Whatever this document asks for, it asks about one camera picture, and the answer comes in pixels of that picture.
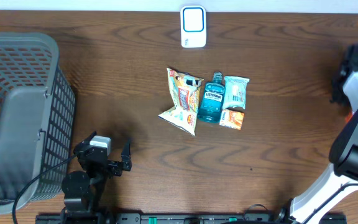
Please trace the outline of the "teal mouthwash bottle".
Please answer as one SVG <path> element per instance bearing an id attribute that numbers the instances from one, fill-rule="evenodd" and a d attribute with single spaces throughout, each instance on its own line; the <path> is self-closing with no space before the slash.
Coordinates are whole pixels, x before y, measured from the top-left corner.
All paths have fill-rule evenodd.
<path id="1" fill-rule="evenodd" d="M 214 72 L 213 79 L 205 84 L 203 98 L 198 110 L 198 119 L 209 123 L 219 122 L 225 91 L 223 74 Z"/>

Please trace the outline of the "orange tissue pack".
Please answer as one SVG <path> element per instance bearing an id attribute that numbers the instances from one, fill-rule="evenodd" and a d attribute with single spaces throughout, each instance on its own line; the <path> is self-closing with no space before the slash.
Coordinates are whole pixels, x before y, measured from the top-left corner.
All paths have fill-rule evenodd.
<path id="1" fill-rule="evenodd" d="M 241 130 L 243 120 L 244 120 L 244 113 L 225 109 L 222 110 L 219 125 L 231 129 Z"/>

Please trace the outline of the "yellow snack bag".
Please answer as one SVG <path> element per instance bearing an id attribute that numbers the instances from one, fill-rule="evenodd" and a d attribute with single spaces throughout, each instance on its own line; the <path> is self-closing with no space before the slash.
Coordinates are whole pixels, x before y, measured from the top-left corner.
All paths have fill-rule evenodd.
<path id="1" fill-rule="evenodd" d="M 173 107 L 159 118 L 195 136 L 202 78 L 167 68 L 169 92 Z"/>

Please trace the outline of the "red snack packet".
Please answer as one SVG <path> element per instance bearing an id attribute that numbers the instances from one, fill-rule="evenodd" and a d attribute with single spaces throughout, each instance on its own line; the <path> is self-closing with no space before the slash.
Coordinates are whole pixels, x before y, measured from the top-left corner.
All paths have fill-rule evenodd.
<path id="1" fill-rule="evenodd" d="M 345 117 L 345 122 L 348 123 L 348 122 L 351 120 L 352 116 L 353 116 L 353 113 L 350 112 L 350 113 Z"/>

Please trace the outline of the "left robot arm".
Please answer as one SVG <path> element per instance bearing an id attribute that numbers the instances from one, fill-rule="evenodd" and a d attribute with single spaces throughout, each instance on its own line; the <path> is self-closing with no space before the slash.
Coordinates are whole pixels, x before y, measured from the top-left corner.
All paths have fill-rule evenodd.
<path id="1" fill-rule="evenodd" d="M 108 159 L 112 141 L 108 137 L 91 133 L 78 143 L 73 155 L 82 170 L 69 173 L 62 181 L 65 208 L 61 223 L 116 223 L 114 215 L 99 206 L 106 182 L 124 171 L 131 171 L 131 140 L 127 140 L 121 152 L 121 160 Z"/>

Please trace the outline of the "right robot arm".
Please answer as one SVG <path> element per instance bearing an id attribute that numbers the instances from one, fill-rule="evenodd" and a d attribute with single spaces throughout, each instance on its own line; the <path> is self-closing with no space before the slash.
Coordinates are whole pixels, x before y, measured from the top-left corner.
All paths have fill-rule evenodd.
<path id="1" fill-rule="evenodd" d="M 358 191 L 358 44 L 347 48 L 331 84 L 331 102 L 349 106 L 350 115 L 331 146 L 329 165 L 305 192 L 280 211 L 280 223 L 347 222 L 345 215 L 330 210 Z"/>

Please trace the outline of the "light blue wipes pack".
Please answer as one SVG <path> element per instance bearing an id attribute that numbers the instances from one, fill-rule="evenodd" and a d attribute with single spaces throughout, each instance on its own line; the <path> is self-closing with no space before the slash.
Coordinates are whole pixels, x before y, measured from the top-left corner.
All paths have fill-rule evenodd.
<path id="1" fill-rule="evenodd" d="M 223 109 L 228 108 L 246 108 L 246 89 L 249 83 L 248 78 L 226 76 L 225 81 L 225 95 L 223 102 Z"/>

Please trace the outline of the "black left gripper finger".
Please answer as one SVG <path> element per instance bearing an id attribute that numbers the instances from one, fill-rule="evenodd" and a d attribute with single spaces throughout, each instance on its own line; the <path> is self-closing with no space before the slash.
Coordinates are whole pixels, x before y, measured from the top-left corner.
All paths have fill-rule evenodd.
<path id="1" fill-rule="evenodd" d="M 84 140 L 82 140 L 82 142 L 80 142 L 78 145 L 79 146 L 86 146 L 90 144 L 90 141 L 97 135 L 96 131 L 93 131 L 87 138 L 85 138 Z"/>
<path id="2" fill-rule="evenodd" d="M 130 162 L 131 161 L 131 139 L 128 139 L 121 152 L 121 161 Z"/>

